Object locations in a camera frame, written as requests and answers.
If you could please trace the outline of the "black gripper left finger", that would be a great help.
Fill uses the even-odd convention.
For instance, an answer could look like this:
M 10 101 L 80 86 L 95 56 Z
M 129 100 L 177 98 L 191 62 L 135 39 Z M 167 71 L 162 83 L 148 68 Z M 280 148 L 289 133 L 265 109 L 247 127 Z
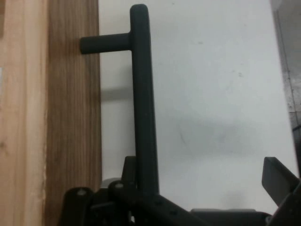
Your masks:
M 125 158 L 121 180 L 93 192 L 87 187 L 67 191 L 60 226 L 203 226 L 200 218 L 159 194 L 136 188 L 136 158 Z

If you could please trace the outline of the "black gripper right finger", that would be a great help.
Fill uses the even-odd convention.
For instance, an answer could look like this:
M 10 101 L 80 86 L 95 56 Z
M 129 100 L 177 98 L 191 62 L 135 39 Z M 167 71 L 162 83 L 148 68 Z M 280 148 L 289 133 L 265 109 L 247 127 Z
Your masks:
M 269 226 L 301 224 L 301 179 L 275 157 L 264 158 L 261 183 L 277 205 L 269 218 Z

